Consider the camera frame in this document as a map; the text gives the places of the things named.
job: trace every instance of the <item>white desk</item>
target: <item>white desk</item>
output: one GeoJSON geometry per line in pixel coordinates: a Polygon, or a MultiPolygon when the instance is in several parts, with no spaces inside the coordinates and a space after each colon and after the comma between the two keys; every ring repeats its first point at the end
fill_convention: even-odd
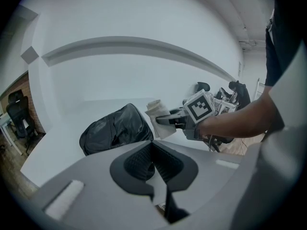
{"type": "Polygon", "coordinates": [[[20,152],[20,150],[18,149],[18,147],[16,146],[16,144],[14,143],[14,140],[11,138],[8,130],[7,130],[7,126],[8,126],[8,123],[11,121],[11,118],[10,116],[5,113],[3,114],[1,117],[0,117],[0,129],[5,137],[5,139],[7,140],[7,142],[9,143],[10,146],[13,146],[16,151],[22,155],[22,152],[20,152]]]}
{"type": "MultiPolygon", "coordinates": [[[[86,128],[94,121],[122,108],[128,103],[134,104],[142,113],[149,127],[154,128],[149,117],[144,113],[146,105],[153,98],[86,101],[77,106],[69,115],[42,138],[25,161],[21,172],[35,185],[41,187],[53,176],[62,172],[76,161],[85,157],[79,139],[86,128]]],[[[190,148],[208,150],[199,141],[187,140],[182,130],[164,139],[190,148]]]]}
{"type": "Polygon", "coordinates": [[[214,108],[216,111],[218,111],[218,115],[222,113],[225,107],[228,107],[228,112],[232,113],[236,110],[237,105],[214,98],[214,108]]]}

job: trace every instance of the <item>forearm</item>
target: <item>forearm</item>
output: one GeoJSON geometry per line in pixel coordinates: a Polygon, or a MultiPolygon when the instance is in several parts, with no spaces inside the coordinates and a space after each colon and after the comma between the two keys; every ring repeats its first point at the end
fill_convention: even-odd
{"type": "Polygon", "coordinates": [[[265,132],[270,127],[276,112],[272,100],[267,98],[268,94],[237,112],[205,119],[198,126],[200,134],[245,138],[265,132]]]}

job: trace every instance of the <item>black sleeve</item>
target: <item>black sleeve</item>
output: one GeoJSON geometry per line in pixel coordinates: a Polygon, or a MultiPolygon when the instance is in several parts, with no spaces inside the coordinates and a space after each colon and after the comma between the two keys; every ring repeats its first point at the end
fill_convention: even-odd
{"type": "Polygon", "coordinates": [[[266,29],[265,34],[265,44],[267,54],[267,78],[265,80],[265,85],[274,86],[278,79],[281,77],[282,70],[268,29],[266,29]]]}

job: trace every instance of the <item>white cloth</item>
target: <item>white cloth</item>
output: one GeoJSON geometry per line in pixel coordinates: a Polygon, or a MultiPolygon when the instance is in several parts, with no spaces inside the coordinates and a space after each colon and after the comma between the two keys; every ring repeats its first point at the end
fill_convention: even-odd
{"type": "Polygon", "coordinates": [[[169,110],[161,102],[161,100],[149,102],[145,113],[150,118],[156,138],[165,139],[166,137],[176,133],[175,125],[161,125],[155,120],[156,117],[170,115],[169,110]]]}

